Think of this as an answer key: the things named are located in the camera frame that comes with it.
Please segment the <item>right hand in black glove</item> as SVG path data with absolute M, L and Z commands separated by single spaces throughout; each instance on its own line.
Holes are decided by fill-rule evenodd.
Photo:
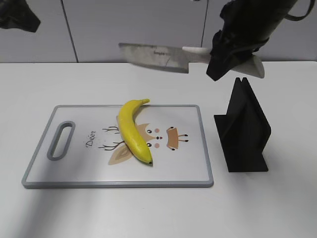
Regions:
M 211 59 L 206 74 L 214 81 L 221 79 L 230 70 L 264 78 L 263 63 L 253 52 L 258 51 L 265 43 L 266 41 L 249 41 L 224 23 L 223 28 L 212 39 Z

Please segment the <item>right forearm in black sleeve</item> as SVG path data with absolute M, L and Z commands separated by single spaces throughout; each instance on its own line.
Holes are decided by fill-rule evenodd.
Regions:
M 243 43 L 267 41 L 295 0 L 231 0 L 221 10 L 221 39 Z

